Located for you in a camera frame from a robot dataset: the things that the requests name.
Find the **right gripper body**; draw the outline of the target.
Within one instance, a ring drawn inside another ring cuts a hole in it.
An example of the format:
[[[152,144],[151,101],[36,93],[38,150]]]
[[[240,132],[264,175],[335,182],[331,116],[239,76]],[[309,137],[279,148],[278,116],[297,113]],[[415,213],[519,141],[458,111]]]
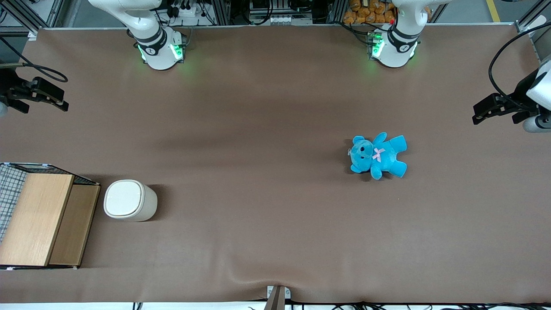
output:
[[[13,88],[16,94],[22,96],[23,99],[30,100],[32,97],[29,88],[30,81],[20,78],[13,68],[0,69],[0,100],[6,102],[8,92]]]

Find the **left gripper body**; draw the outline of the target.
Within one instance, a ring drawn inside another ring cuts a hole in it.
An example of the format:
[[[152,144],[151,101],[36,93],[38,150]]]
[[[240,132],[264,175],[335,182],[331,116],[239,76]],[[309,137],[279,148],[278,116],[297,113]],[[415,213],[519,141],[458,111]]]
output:
[[[547,56],[514,90],[513,98],[533,114],[547,114],[551,108],[551,57]]]

